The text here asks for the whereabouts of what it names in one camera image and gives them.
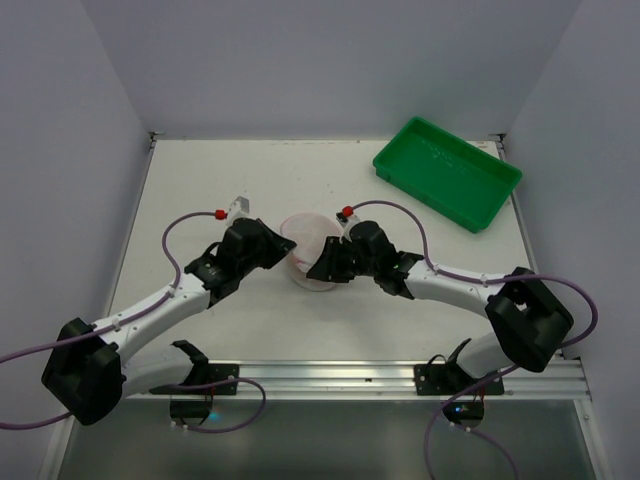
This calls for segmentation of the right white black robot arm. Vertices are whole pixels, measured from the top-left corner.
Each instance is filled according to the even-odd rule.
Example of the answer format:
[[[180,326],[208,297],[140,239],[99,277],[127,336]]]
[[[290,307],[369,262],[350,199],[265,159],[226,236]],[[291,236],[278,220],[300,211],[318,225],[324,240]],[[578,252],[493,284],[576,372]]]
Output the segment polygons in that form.
[[[448,277],[429,268],[423,256],[396,249],[373,221],[355,224],[344,237],[328,237],[306,276],[330,283],[366,276],[389,295],[440,302],[487,319],[491,332],[464,340],[433,375],[456,391],[510,366],[542,372],[574,324],[532,271],[518,267],[477,284],[460,274]]]

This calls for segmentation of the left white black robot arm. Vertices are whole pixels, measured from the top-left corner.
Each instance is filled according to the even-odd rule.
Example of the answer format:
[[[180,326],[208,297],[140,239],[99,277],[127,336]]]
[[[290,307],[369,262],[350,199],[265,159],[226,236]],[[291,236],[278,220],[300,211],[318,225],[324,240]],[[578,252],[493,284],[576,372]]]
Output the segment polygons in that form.
[[[42,383],[82,425],[92,425],[129,395],[158,387],[207,391],[208,359],[185,340],[173,342],[162,359],[135,365],[136,354],[179,322],[235,293],[256,269],[277,265],[296,244],[259,219],[240,218],[219,242],[164,289],[133,307],[87,324],[65,324],[42,374]]]

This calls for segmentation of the white mesh laundry bag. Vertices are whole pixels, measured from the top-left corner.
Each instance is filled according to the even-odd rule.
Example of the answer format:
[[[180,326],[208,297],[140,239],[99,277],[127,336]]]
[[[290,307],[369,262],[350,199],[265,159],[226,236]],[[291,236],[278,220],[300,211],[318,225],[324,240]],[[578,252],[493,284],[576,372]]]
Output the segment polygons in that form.
[[[333,283],[306,277],[319,259],[326,239],[341,235],[341,230],[333,220],[313,212],[294,214],[282,222],[280,235],[296,243],[284,260],[284,269],[293,282],[313,292],[325,292],[335,287]]]

